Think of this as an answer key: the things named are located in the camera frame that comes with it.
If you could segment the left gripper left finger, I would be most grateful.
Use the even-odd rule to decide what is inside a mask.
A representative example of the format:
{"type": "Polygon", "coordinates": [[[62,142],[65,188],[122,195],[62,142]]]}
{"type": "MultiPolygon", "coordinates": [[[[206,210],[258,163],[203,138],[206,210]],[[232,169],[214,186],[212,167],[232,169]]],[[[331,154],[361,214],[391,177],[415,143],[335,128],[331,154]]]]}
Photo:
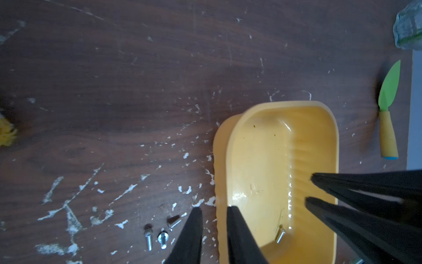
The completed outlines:
{"type": "Polygon", "coordinates": [[[194,207],[165,264],[200,264],[202,254],[203,213],[194,207]]]}

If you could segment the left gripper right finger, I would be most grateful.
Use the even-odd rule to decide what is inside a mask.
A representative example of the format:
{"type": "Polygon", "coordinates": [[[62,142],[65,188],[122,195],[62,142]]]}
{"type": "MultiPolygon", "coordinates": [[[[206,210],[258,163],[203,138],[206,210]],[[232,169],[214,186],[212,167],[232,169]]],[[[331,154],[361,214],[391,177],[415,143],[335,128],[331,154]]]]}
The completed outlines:
{"type": "Polygon", "coordinates": [[[227,247],[230,264],[267,264],[240,210],[227,208],[227,247]]]}

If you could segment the green trowel yellow handle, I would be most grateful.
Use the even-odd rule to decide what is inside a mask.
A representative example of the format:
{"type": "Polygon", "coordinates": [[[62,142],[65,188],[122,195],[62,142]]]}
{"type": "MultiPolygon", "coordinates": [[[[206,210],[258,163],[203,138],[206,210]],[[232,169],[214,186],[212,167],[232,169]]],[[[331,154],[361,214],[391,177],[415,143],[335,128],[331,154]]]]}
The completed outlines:
{"type": "Polygon", "coordinates": [[[381,157],[389,160],[398,159],[398,148],[389,107],[393,104],[400,82],[401,60],[388,71],[379,93],[380,149],[381,157]]]}

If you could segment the yellow plastic storage box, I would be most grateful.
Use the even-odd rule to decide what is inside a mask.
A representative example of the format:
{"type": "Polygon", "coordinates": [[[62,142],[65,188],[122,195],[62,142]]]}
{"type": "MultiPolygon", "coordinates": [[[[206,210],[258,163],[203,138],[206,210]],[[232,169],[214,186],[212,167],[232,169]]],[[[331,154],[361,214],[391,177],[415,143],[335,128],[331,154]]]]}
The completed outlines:
{"type": "Polygon", "coordinates": [[[338,172],[338,127],[325,104],[258,104],[219,127],[213,155],[220,263],[229,261],[229,206],[239,208],[269,263],[335,262],[336,234],[304,205],[307,197],[337,203],[311,182],[313,173],[338,172]],[[286,234],[277,244],[280,225],[286,234]]]}

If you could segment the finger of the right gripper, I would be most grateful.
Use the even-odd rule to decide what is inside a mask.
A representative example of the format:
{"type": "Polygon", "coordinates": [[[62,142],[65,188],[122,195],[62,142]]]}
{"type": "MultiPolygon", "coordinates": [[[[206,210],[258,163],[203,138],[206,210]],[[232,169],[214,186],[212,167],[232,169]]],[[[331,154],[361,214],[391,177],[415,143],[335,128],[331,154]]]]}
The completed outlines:
{"type": "Polygon", "coordinates": [[[403,170],[369,174],[314,173],[320,189],[361,212],[422,226],[422,171],[403,170]]]}
{"type": "Polygon", "coordinates": [[[308,197],[306,208],[366,264],[420,264],[422,229],[308,197]]]}

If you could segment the white cotton work glove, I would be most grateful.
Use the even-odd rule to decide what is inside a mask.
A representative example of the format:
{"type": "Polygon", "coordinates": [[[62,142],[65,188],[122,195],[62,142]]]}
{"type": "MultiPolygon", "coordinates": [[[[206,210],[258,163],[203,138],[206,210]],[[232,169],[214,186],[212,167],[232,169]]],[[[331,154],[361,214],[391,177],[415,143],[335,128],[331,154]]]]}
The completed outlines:
{"type": "Polygon", "coordinates": [[[16,139],[17,128],[2,114],[0,117],[0,145],[11,146],[16,139]]]}

